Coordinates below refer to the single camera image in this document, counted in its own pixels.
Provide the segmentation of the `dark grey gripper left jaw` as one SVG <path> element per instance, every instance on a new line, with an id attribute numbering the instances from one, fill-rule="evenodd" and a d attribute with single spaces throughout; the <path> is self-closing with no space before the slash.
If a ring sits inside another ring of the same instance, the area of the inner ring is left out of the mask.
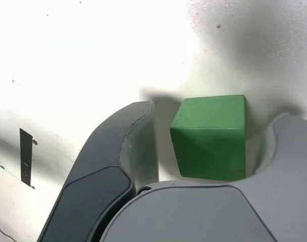
<path id="1" fill-rule="evenodd" d="M 135 102 L 103 121 L 78 154 L 39 241 L 98 241 L 139 188 L 159 179 L 155 106 Z"/>

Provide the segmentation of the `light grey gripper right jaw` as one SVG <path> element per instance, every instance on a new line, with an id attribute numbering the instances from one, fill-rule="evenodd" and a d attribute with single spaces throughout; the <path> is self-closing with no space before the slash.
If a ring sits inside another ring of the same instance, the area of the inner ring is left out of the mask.
<path id="1" fill-rule="evenodd" d="M 307 241 L 307 120 L 285 115 L 269 130 L 275 154 L 260 173 L 150 190 L 115 215 L 101 241 Z"/>

